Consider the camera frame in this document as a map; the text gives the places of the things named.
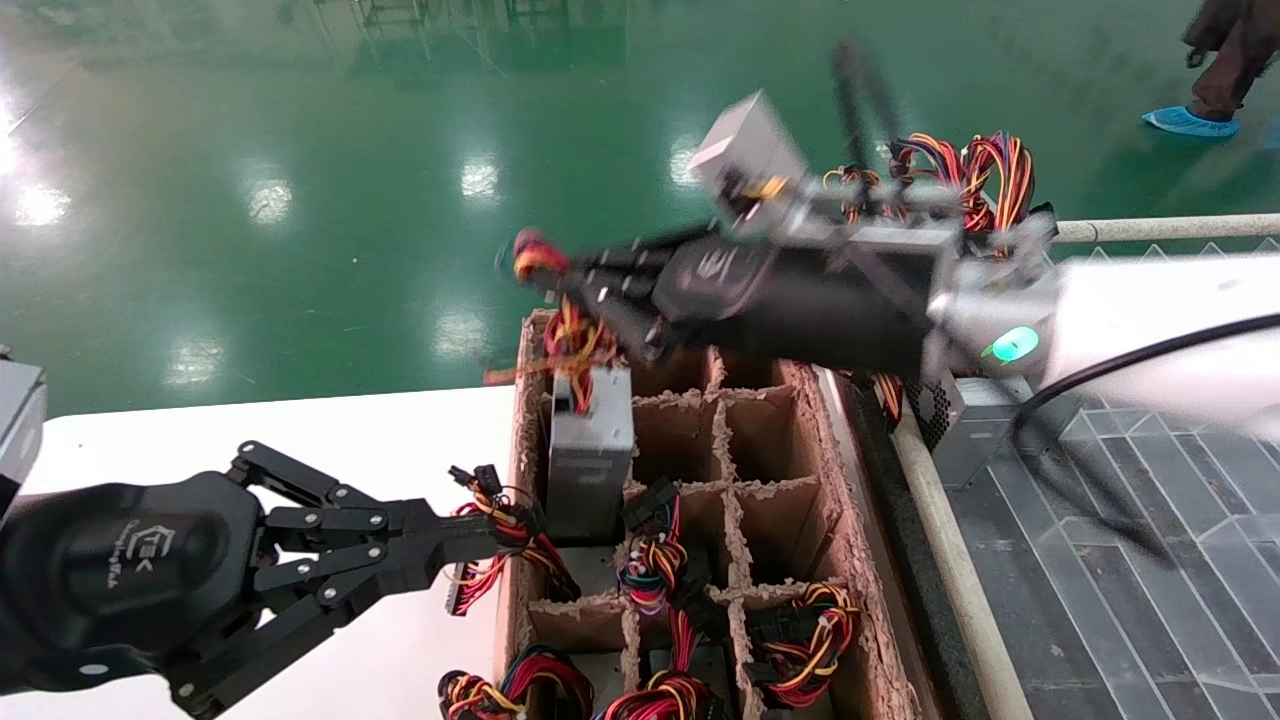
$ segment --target white pipe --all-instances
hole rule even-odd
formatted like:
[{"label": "white pipe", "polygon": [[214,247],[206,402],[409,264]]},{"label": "white pipe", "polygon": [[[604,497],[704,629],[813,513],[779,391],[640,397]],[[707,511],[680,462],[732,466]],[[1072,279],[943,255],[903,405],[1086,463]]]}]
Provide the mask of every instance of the white pipe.
[{"label": "white pipe", "polygon": [[1053,242],[1156,242],[1280,236],[1280,213],[1199,215],[1189,218],[1126,218],[1061,220]]},{"label": "white pipe", "polygon": [[902,419],[893,430],[893,446],[902,462],[915,507],[924,521],[924,534],[942,571],[947,600],[955,610],[960,633],[973,660],[978,687],[992,720],[1033,720],[1014,661],[991,614],[986,591],[978,580],[969,548],[960,533],[951,501],[933,465],[933,456],[920,437],[911,407],[904,405]]}]

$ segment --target wire bundle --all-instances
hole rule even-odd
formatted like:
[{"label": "wire bundle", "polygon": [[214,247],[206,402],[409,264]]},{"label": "wire bundle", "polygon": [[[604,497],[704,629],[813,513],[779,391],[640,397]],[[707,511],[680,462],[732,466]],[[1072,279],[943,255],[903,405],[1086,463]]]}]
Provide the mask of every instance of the wire bundle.
[{"label": "wire bundle", "polygon": [[1032,154],[1023,141],[997,132],[991,137],[974,137],[965,149],[970,163],[970,177],[978,177],[986,183],[993,165],[1000,173],[1000,192],[996,195],[995,219],[992,229],[1007,231],[1027,218],[1032,195],[1036,192],[1036,173],[1032,168]]},{"label": "wire bundle", "polygon": [[840,656],[852,641],[858,609],[844,589],[826,583],[809,585],[805,594],[791,605],[820,609],[818,626],[805,644],[764,643],[768,661],[781,676],[764,687],[791,707],[808,707],[827,692]]},{"label": "wire bundle", "polygon": [[713,697],[705,683],[678,670],[659,670],[644,689],[627,693],[593,720],[692,720]]},{"label": "wire bundle", "polygon": [[538,683],[554,685],[557,697],[567,698],[577,710],[576,717],[588,717],[595,702],[591,682],[564,653],[545,644],[525,648],[512,661],[502,685],[461,670],[440,678],[436,692],[445,720],[461,720],[470,714],[479,720],[506,720],[525,717],[529,693]]},{"label": "wire bundle", "polygon": [[[524,229],[516,236],[513,249],[516,279],[529,282],[535,273],[563,275],[570,270],[570,260],[535,229]],[[547,359],[511,372],[490,372],[486,383],[508,382],[516,375],[552,370],[570,378],[573,410],[585,415],[591,409],[591,368],[608,365],[618,356],[618,343],[608,328],[575,306],[561,293],[559,310],[547,323],[543,332]]]},{"label": "wire bundle", "polygon": [[632,550],[618,568],[618,585],[640,612],[657,615],[689,561],[689,551],[680,544],[680,496],[672,498],[660,521],[645,529],[646,534],[632,539]]},{"label": "wire bundle", "polygon": [[[832,176],[840,177],[841,184],[860,182],[863,187],[868,190],[881,183],[879,173],[877,173],[876,170],[860,170],[851,165],[840,165],[836,169],[827,170],[822,176],[822,187],[829,187],[827,183],[829,182]],[[844,205],[841,205],[841,213],[844,213],[845,219],[849,220],[849,224],[856,223],[858,218],[860,218],[864,211],[865,208],[859,208],[851,202],[845,202]],[[888,213],[890,209],[884,208],[884,211]]]},{"label": "wire bundle", "polygon": [[[532,497],[529,497],[527,505],[517,505],[503,492],[485,493],[475,482],[467,487],[471,489],[474,500],[458,507],[453,514],[483,512],[488,515],[500,534],[506,550],[483,566],[479,562],[468,562],[462,577],[451,578],[461,585],[456,614],[465,615],[480,597],[498,584],[498,578],[502,577],[502,570],[511,556],[524,557],[530,565],[541,570],[550,583],[552,596],[567,600],[581,597],[581,589],[573,582],[568,568],[564,566],[564,560],[561,559],[550,538],[543,529],[534,527],[538,524],[532,521],[534,518],[541,512],[536,509],[536,501]],[[503,486],[502,489],[521,492],[511,486]]]},{"label": "wire bundle", "polygon": [[[893,178],[909,181],[919,173],[959,188],[964,228],[970,234],[1007,231],[1027,217],[1036,190],[1032,154],[1021,140],[1007,132],[975,136],[960,151],[950,142],[918,132],[893,142],[891,152],[890,174]],[[915,155],[924,156],[932,169],[913,170]],[[995,209],[983,196],[992,169],[1000,176]],[[996,252],[1007,256],[1007,249],[997,247]]]}]

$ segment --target white table surface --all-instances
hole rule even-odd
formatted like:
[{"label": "white table surface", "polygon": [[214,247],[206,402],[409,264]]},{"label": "white table surface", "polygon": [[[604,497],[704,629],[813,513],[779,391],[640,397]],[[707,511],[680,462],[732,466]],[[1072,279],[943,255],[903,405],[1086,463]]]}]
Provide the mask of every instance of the white table surface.
[{"label": "white table surface", "polygon": [[[425,497],[447,515],[468,500],[447,470],[493,464],[506,478],[513,388],[411,392],[58,418],[23,495],[99,483],[165,484],[225,470],[260,441],[378,500]],[[266,507],[284,505],[260,492]],[[440,716],[440,675],[493,667],[497,593],[466,618],[444,612],[448,582],[381,600],[351,625],[228,710],[225,720]],[[183,720],[159,676],[76,693],[0,698],[5,720]]]}]

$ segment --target black cable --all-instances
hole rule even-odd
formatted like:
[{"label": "black cable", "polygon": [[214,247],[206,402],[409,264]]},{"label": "black cable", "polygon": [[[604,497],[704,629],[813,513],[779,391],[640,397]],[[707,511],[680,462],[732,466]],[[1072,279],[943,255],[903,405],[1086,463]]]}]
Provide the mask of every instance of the black cable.
[{"label": "black cable", "polygon": [[[1190,350],[1201,345],[1207,345],[1211,342],[1217,342],[1221,340],[1228,340],[1242,334],[1254,333],[1265,329],[1272,329],[1277,327],[1280,327],[1280,314],[1260,315],[1257,318],[1249,318],[1245,320],[1235,320],[1231,323],[1225,323],[1221,325],[1199,329],[1169,340],[1162,340],[1160,342],[1148,345],[1146,347],[1139,347],[1138,350],[1132,350],[1129,352],[1116,355],[1115,357],[1103,360],[1101,363],[1084,368],[1083,370],[1076,370],[1075,373],[1071,373],[1070,375],[1041,388],[1036,395],[1028,398],[1027,402],[1023,402],[1019,406],[1018,414],[1014,415],[1014,421],[1010,424],[1010,437],[1014,441],[1014,447],[1019,447],[1021,445],[1020,443],[1021,436],[1028,428],[1028,425],[1034,421],[1034,413],[1037,410],[1039,410],[1048,402],[1053,401],[1062,393],[1070,392],[1083,386],[1084,383],[1093,382],[1105,375],[1110,375],[1111,373],[1116,373],[1119,370],[1124,370],[1126,368],[1138,365],[1139,363],[1155,360],[1156,357],[1162,357],[1172,352]],[[1080,459],[1071,457],[1071,460],[1076,465],[1079,465],[1082,470],[1087,469],[1094,470],[1092,468],[1085,468],[1085,465],[1080,462]],[[1093,478],[1101,477],[1096,471],[1092,471],[1089,474],[1092,474]],[[1076,507],[1083,507],[1080,498],[1073,497],[1075,493],[1066,486],[1055,483],[1046,483],[1046,484],[1051,491],[1053,491],[1055,495],[1057,495],[1066,502],[1070,502]],[[1110,486],[1100,483],[1100,487],[1105,489],[1106,495],[1108,496],[1107,500],[1111,501],[1117,510],[1124,507],[1123,501],[1120,501],[1119,493],[1110,492],[1112,489],[1110,488]],[[1143,542],[1142,539],[1135,538],[1134,533],[1138,532],[1138,529],[1132,525],[1125,527],[1119,521],[1110,520],[1106,518],[1100,518],[1100,521],[1107,528],[1125,536],[1126,538],[1134,539],[1134,542],[1139,543]]]}]

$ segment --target green floor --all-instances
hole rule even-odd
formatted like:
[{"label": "green floor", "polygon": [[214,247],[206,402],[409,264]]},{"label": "green floor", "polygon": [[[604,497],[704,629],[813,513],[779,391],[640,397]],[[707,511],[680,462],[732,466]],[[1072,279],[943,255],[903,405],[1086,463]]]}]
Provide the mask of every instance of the green floor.
[{"label": "green floor", "polygon": [[539,300],[493,270],[522,225],[707,215],[682,160],[759,87],[838,163],[849,32],[909,128],[1020,135],[1062,217],[1276,205],[1276,83],[1226,145],[1137,122],[1193,78],[1188,0],[538,1],[431,0],[425,47],[346,0],[0,5],[0,342],[51,414],[477,384]]}]

